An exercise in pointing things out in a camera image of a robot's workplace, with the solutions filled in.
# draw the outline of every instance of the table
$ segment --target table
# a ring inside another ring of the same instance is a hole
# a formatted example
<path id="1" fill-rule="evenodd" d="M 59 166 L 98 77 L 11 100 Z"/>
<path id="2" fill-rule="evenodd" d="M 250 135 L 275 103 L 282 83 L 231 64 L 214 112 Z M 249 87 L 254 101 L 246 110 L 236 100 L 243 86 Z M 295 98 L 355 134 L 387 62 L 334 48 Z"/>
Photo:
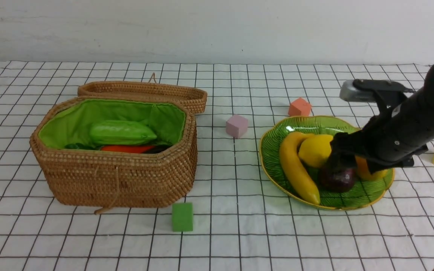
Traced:
<path id="1" fill-rule="evenodd" d="M 382 271 L 434 266 L 434 165 L 396 169 L 385 197 L 356 211 L 317 210 L 267 179 L 258 160 L 262 134 L 308 100 L 314 115 L 362 127 L 377 107 L 339 99 L 347 79 L 391 79 L 419 89 L 423 65 L 188 65 L 0 62 L 0 271 Z M 148 81 L 208 92 L 198 115 L 198 169 L 191 192 L 194 231 L 171 230 L 171 208 L 59 204 L 48 188 L 29 136 L 55 104 L 79 85 Z M 243 139 L 225 122 L 249 120 Z"/>

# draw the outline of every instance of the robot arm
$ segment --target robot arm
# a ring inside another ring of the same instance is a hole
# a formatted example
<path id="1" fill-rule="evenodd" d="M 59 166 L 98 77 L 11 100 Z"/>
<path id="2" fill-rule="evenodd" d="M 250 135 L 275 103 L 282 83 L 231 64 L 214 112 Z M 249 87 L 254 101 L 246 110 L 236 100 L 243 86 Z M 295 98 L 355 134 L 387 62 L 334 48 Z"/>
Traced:
<path id="1" fill-rule="evenodd" d="M 426 152 L 426 144 L 434 139 L 434 64 L 424 86 L 409 98 L 406 92 L 412 91 L 398 82 L 346 81 L 341 99 L 376 102 L 379 115 L 358 132 L 337 133 L 326 167 L 332 172 L 356 168 L 355 155 L 366 158 L 370 173 L 413 166 L 412 156 Z"/>

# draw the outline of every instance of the green cucumber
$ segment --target green cucumber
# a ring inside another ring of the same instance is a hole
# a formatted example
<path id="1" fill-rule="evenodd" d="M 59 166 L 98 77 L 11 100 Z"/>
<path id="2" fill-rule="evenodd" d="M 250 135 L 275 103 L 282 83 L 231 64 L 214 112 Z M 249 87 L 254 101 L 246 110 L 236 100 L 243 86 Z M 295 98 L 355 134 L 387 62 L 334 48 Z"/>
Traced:
<path id="1" fill-rule="evenodd" d="M 91 140 L 99 145 L 142 145 L 157 139 L 157 135 L 140 122 L 104 120 L 90 127 Z"/>

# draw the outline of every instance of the toy fruit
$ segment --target toy fruit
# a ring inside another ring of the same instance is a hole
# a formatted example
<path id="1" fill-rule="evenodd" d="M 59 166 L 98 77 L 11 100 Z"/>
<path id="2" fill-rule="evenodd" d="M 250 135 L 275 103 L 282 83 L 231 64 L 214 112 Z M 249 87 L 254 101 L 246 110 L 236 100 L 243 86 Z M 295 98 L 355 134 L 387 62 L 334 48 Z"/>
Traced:
<path id="1" fill-rule="evenodd" d="M 388 169 L 385 170 L 381 170 L 381 171 L 377 171 L 373 174 L 371 174 L 369 172 L 369 169 L 367 167 L 367 162 L 366 159 L 359 157 L 359 156 L 355 156 L 356 158 L 356 163 L 357 163 L 357 168 L 356 168 L 356 174 L 365 181 L 376 181 L 379 179 L 382 179 L 386 176 L 386 174 L 388 173 Z"/>
<path id="2" fill-rule="evenodd" d="M 126 153 L 144 153 L 153 149 L 155 146 L 126 146 L 126 145 L 107 145 L 102 146 L 101 151 L 115 151 Z"/>
<path id="3" fill-rule="evenodd" d="M 317 205 L 321 202 L 319 190 L 298 156 L 299 145 L 312 135 L 301 132 L 288 134 L 279 146 L 279 158 L 284 174 L 298 195 L 303 200 Z"/>
<path id="4" fill-rule="evenodd" d="M 331 155 L 330 134 L 317 134 L 309 137 L 299 148 L 299 158 L 308 166 L 321 168 Z"/>
<path id="5" fill-rule="evenodd" d="M 87 150 L 94 150 L 95 148 L 83 145 L 81 143 L 72 143 L 72 144 L 67 144 L 65 146 L 65 149 L 87 149 Z"/>
<path id="6" fill-rule="evenodd" d="M 100 145 L 143 145 L 157 138 L 146 125 L 128 120 L 104 120 L 90 127 L 90 138 Z"/>
<path id="7" fill-rule="evenodd" d="M 355 185 L 356 174 L 351 168 L 339 172 L 329 172 L 324 167 L 319 170 L 318 179 L 325 189 L 332 192 L 344 193 L 351 190 Z"/>

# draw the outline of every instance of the pink cube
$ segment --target pink cube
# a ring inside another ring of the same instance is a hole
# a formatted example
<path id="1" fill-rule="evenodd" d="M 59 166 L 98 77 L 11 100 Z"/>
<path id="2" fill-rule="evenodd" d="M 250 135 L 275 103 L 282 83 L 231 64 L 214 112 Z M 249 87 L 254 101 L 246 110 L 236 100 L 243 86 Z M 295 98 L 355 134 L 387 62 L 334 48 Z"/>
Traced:
<path id="1" fill-rule="evenodd" d="M 249 126 L 248 119 L 241 115 L 233 115 L 225 125 L 225 131 L 232 137 L 240 139 L 246 132 Z"/>

